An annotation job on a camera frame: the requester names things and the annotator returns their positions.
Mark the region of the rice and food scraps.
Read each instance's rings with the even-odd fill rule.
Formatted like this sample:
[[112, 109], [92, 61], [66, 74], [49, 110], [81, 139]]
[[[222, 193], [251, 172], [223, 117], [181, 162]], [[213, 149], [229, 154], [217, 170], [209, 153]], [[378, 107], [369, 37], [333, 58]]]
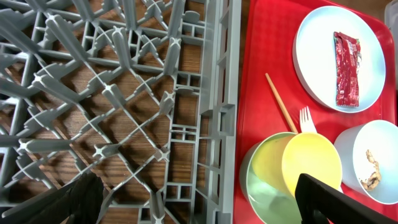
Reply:
[[380, 183], [382, 176], [378, 161], [371, 151], [366, 151], [366, 159], [359, 165], [358, 179], [366, 191], [374, 190]]

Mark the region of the green saucer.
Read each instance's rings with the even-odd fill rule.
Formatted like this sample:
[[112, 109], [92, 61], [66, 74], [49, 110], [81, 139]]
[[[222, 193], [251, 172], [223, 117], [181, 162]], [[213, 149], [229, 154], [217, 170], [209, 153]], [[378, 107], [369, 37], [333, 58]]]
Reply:
[[240, 166], [239, 183], [242, 193], [250, 204], [250, 211], [264, 223], [289, 224], [302, 221], [296, 200], [260, 180], [252, 169], [253, 156], [260, 146], [266, 141], [292, 135], [290, 132], [277, 133], [256, 143], [245, 154]]

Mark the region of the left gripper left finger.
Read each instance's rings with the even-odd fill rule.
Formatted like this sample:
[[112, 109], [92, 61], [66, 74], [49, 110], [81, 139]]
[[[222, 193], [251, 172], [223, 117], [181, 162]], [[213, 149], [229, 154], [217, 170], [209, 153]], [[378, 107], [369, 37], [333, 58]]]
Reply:
[[61, 189], [50, 189], [5, 211], [1, 223], [96, 223], [103, 202], [104, 185], [92, 172]]

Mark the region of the light blue plate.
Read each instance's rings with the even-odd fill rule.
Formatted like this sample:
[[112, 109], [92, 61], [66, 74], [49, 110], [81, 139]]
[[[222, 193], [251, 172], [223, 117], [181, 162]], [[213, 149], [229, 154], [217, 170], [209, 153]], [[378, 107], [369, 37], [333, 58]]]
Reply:
[[[337, 73], [334, 32], [359, 40], [359, 106], [336, 104]], [[293, 61], [297, 76], [317, 102], [343, 113], [359, 113], [379, 99], [386, 80], [386, 63], [375, 33], [362, 18], [338, 6], [322, 6], [309, 12], [294, 38]]]

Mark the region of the red sauce packet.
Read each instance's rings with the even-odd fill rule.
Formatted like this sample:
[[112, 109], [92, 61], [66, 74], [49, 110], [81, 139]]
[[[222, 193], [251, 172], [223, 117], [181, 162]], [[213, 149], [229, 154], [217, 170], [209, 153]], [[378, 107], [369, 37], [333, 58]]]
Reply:
[[342, 32], [334, 32], [336, 61], [336, 105], [359, 106], [358, 72], [361, 46], [358, 39]]

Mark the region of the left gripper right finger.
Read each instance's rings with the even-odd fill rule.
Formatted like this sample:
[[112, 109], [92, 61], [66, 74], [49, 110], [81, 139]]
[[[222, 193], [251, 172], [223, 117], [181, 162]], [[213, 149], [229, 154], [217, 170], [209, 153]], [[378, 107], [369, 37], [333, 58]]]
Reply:
[[308, 174], [299, 175], [295, 199], [302, 224], [397, 224]]

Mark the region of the light blue bowl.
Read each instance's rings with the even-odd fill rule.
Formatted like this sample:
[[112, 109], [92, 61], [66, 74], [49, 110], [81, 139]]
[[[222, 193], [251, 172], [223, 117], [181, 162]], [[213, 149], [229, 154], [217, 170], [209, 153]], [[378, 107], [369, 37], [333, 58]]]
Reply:
[[[334, 146], [340, 155], [343, 179], [349, 188], [386, 205], [397, 203], [397, 126], [374, 120], [343, 131]], [[379, 163], [382, 179], [372, 191], [366, 191], [357, 174], [370, 150]]]

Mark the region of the yellow plastic cup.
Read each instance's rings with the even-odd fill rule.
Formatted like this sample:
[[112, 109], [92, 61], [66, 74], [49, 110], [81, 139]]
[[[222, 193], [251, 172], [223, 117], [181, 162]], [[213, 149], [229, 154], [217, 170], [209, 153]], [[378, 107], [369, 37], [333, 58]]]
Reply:
[[265, 141], [252, 157], [252, 168], [260, 180], [292, 197], [300, 174], [309, 174], [334, 189], [339, 189], [343, 176], [336, 148], [318, 133]]

